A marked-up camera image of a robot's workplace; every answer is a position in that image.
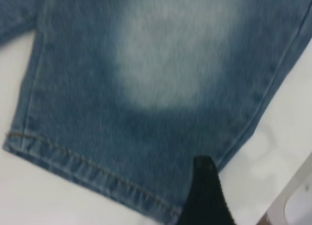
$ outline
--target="blue denim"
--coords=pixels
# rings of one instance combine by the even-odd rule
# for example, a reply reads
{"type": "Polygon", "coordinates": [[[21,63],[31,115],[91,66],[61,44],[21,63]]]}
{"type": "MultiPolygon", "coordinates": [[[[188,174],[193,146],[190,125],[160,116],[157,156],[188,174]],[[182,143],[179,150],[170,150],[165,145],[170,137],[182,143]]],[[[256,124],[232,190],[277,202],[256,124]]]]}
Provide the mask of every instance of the blue denim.
{"type": "Polygon", "coordinates": [[[221,170],[252,135],[311,3],[0,0],[0,43],[37,32],[4,149],[173,225],[194,156],[221,170]]]}

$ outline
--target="white table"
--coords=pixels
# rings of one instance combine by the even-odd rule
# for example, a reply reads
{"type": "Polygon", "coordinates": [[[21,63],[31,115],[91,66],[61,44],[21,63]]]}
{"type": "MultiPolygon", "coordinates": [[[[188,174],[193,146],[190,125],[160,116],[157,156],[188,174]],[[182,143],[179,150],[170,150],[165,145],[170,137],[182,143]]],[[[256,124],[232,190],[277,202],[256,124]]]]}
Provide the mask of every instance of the white table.
{"type": "MultiPolygon", "coordinates": [[[[34,33],[0,48],[0,144],[10,128],[34,33]]],[[[256,224],[312,151],[312,43],[254,136],[221,172],[240,225],[256,224]]],[[[128,208],[0,151],[0,224],[155,225],[128,208]]]]}

